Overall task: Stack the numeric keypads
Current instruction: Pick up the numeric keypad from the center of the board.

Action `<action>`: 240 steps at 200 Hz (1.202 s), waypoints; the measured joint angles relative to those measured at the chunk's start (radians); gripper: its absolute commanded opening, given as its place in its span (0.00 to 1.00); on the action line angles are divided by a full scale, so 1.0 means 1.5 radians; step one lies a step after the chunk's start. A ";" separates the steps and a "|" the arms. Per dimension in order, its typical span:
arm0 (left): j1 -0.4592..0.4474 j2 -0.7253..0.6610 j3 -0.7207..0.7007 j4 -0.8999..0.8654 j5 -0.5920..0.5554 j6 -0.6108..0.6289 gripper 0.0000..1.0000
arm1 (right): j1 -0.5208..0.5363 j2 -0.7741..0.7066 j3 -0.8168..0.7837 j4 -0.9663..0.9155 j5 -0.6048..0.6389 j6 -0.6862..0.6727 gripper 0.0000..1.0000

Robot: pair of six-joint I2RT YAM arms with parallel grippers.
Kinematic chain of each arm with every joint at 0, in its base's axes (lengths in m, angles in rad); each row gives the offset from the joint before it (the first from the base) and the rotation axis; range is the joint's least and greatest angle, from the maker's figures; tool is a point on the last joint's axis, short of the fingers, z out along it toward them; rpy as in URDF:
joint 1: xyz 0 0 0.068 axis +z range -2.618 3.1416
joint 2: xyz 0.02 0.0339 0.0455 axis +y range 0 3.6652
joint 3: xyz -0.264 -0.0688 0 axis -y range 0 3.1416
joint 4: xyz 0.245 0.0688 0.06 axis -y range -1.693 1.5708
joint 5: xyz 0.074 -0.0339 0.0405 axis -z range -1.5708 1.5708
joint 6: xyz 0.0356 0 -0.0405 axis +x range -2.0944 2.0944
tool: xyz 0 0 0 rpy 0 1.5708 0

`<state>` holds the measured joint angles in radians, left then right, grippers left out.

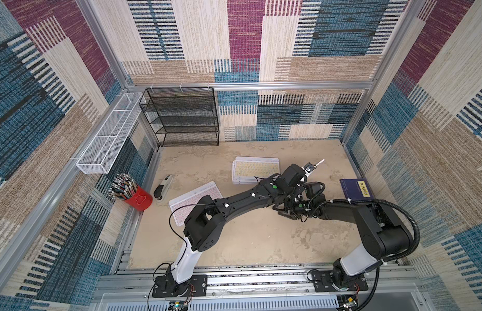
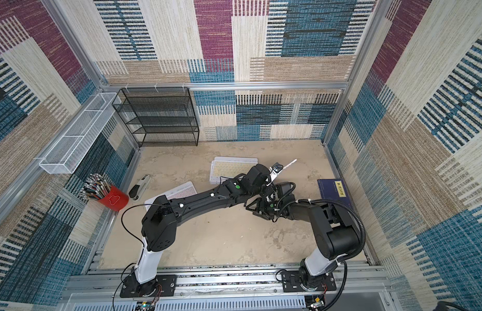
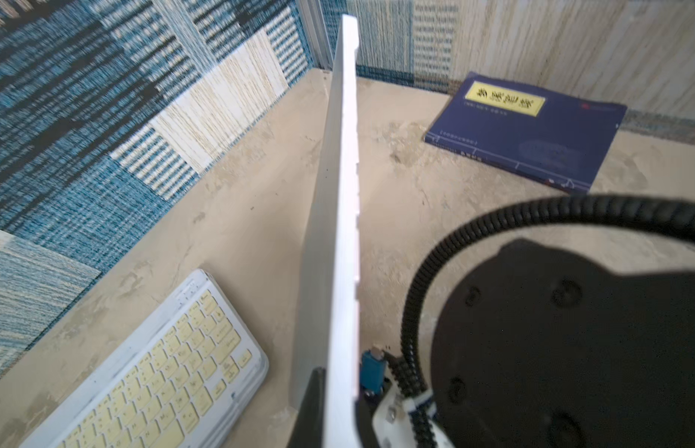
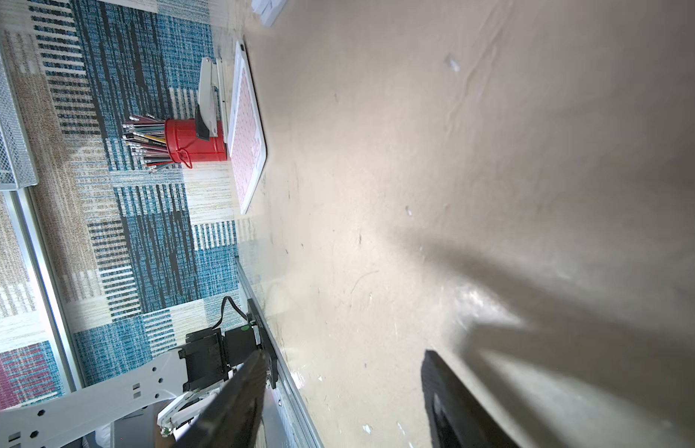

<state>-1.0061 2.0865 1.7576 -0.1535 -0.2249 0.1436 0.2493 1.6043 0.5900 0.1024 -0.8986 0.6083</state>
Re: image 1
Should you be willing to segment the yellow keyboard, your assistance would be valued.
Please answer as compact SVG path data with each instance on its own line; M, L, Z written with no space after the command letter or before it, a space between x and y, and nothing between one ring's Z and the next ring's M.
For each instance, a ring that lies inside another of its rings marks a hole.
M232 182L235 185L256 184L259 180L280 173L278 158L237 156L232 164Z

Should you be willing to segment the pink keyboard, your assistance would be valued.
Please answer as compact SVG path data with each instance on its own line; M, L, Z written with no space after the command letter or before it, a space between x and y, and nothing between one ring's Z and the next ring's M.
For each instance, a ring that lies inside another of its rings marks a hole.
M212 199L223 198L218 186L211 181L168 202L178 227L184 225L189 213L204 196L210 196Z

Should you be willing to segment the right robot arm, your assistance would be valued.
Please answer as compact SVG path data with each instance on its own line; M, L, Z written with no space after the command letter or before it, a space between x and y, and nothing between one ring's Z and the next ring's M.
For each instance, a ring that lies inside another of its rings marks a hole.
M355 224L360 245L336 260L330 279L336 290L348 290L363 275L392 260L413 253L420 243L420 229L414 218L400 206L385 200L325 198L323 187L314 191L304 185L295 194L276 199L273 209L292 220L311 218Z

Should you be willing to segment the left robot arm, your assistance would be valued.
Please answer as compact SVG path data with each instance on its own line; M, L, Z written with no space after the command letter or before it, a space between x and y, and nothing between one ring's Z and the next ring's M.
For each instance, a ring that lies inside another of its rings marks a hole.
M195 266L204 251L220 239L226 223L256 209L271 207L279 215L297 220L295 208L305 208L297 199L305 191L311 170L296 164L282 174L264 178L243 192L227 198L213 199L207 195L192 206L184 221L183 245L170 274L178 285L190 280Z

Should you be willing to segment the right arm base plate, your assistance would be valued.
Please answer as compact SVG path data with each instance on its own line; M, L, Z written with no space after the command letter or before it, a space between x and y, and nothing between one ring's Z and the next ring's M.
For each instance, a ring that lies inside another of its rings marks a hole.
M333 270L312 269L306 276L316 292L360 292L369 289L364 275L348 276L338 272L335 276Z

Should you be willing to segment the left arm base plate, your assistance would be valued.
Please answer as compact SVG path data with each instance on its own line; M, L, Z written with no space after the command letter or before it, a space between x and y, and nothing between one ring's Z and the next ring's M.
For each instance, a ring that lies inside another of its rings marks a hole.
M204 297L207 285L207 275L194 274L188 281L178 283L172 274L167 274L156 278L151 296L153 298Z

